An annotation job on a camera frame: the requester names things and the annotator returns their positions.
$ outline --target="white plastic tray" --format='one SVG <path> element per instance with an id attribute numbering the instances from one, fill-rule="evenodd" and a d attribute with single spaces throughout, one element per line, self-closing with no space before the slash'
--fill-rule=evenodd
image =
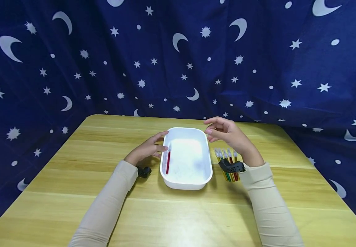
<path id="1" fill-rule="evenodd" d="M 212 164 L 207 136 L 196 128 L 171 128 L 164 137 L 164 146 L 171 150 L 167 170 L 168 151 L 162 153 L 160 173 L 172 189 L 200 190 L 212 178 Z"/>

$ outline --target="wooden table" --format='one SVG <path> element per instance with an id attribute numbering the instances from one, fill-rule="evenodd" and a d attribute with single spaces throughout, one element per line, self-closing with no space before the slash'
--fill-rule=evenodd
<path id="1" fill-rule="evenodd" d="M 278 126 L 237 123 L 272 166 L 307 247 L 356 246 L 356 216 Z M 0 218 L 0 247 L 67 246 L 116 164 L 149 136 L 201 120 L 88 117 Z M 210 148 L 227 148 L 222 141 Z M 168 188 L 152 159 L 124 203 L 110 246 L 261 246 L 240 183 L 214 176 L 199 191 Z"/>

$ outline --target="blue fabric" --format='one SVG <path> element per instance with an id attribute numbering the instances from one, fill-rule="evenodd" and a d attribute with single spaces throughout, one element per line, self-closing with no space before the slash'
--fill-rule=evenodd
<path id="1" fill-rule="evenodd" d="M 356 1 L 326 6 L 0 0 L 0 216 L 104 113 L 281 125 L 356 214 Z"/>

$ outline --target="black object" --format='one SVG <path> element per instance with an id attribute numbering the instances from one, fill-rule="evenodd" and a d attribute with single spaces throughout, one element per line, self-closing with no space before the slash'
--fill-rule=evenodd
<path id="1" fill-rule="evenodd" d="M 235 163 L 230 163 L 228 159 L 224 158 L 219 161 L 219 166 L 224 172 L 227 173 L 235 173 L 235 172 L 245 172 L 245 166 L 241 161 L 237 161 Z"/>
<path id="2" fill-rule="evenodd" d="M 142 169 L 141 167 L 137 167 L 138 170 L 138 176 L 139 177 L 143 177 L 143 178 L 148 178 L 149 174 L 151 174 L 152 170 L 150 167 L 144 167 L 144 169 Z"/>

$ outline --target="long sleeve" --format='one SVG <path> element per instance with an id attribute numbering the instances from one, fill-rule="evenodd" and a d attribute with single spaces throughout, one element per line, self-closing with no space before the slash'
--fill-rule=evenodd
<path id="1" fill-rule="evenodd" d="M 268 163 L 248 167 L 240 180 L 251 198 L 258 231 L 264 247 L 302 247 L 302 237 L 279 193 Z"/>
<path id="2" fill-rule="evenodd" d="M 123 201 L 138 176 L 137 167 L 120 161 L 85 214 L 69 247 L 106 247 Z"/>

